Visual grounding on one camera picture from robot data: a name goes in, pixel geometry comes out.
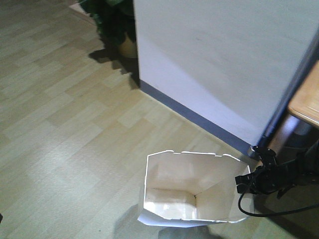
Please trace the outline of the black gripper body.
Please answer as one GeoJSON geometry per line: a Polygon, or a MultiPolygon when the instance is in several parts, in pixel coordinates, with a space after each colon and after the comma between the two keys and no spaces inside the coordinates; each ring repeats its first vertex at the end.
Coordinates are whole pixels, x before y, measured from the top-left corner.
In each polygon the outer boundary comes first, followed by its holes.
{"type": "Polygon", "coordinates": [[[296,186],[296,178],[297,167],[294,165],[259,166],[252,173],[235,177],[235,182],[239,194],[270,195],[277,192],[282,196],[296,186]]]}

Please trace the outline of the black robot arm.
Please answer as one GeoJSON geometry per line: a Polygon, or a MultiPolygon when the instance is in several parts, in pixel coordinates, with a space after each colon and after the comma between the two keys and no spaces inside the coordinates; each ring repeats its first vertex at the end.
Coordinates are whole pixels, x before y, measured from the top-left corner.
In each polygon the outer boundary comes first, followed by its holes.
{"type": "Polygon", "coordinates": [[[307,151],[298,153],[294,160],[279,164],[276,153],[267,148],[254,146],[262,165],[254,172],[235,177],[239,194],[270,195],[281,198],[296,186],[319,183],[319,146],[314,144],[307,151]]]}

